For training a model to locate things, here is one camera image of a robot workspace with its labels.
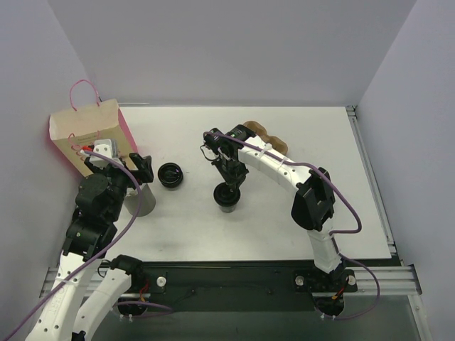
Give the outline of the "dark transparent coffee cup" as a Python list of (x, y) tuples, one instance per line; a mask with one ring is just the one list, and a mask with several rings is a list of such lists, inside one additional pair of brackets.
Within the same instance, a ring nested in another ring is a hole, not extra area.
[(237, 207), (237, 204), (240, 200), (239, 199), (235, 199), (235, 200), (216, 200), (216, 203), (219, 207), (219, 209), (224, 212), (224, 213), (231, 213), (231, 212), (234, 212), (236, 207)]

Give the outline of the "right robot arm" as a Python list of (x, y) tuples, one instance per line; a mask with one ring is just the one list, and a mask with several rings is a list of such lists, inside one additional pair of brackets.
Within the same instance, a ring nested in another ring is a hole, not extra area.
[(346, 266), (331, 233), (336, 200), (328, 172), (298, 165), (241, 124), (226, 134), (211, 129), (203, 134), (203, 140), (203, 147), (215, 155), (210, 163), (223, 178), (213, 191), (218, 207), (223, 212), (236, 208), (241, 197), (240, 186), (250, 166), (266, 175), (293, 197), (291, 218), (309, 236), (317, 285), (330, 290), (339, 284)]

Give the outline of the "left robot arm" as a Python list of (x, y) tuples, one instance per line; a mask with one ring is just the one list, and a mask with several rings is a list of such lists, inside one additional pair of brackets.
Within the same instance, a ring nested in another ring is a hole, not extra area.
[(105, 254), (141, 216), (146, 202), (141, 186), (152, 183), (151, 156), (131, 153), (134, 170), (111, 151), (87, 151), (84, 177), (75, 211), (65, 235), (58, 272), (49, 293), (34, 308), (39, 311), (27, 340), (90, 340), (106, 314), (125, 292), (144, 283), (141, 261), (117, 256), (101, 285), (85, 299), (90, 280)]

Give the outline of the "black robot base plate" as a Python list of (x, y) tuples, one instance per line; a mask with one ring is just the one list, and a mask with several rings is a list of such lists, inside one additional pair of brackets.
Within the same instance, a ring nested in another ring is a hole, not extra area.
[(120, 298), (175, 312), (299, 312), (318, 303), (339, 314), (357, 290), (352, 270), (332, 281), (312, 261), (145, 261)]

